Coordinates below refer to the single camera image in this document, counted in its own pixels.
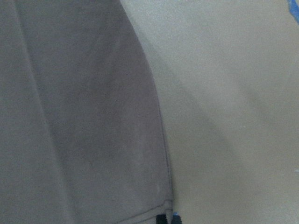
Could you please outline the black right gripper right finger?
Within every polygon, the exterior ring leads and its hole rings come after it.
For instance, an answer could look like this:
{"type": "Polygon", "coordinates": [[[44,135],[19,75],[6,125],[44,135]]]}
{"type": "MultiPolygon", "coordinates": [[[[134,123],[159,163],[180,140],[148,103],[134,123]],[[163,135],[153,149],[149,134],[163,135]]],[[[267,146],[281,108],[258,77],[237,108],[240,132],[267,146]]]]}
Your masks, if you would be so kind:
{"type": "Polygon", "coordinates": [[[181,217],[178,213],[173,214],[171,224],[181,224],[181,217]]]}

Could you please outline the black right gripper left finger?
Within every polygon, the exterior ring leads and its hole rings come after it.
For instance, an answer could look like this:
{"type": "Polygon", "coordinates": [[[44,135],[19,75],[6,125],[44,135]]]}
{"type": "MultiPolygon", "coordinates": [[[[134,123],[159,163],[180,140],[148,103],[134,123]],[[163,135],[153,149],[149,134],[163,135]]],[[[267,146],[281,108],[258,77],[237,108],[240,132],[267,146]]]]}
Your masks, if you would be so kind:
{"type": "Polygon", "coordinates": [[[157,215],[156,224],[166,224],[166,215],[165,214],[157,215]]]}

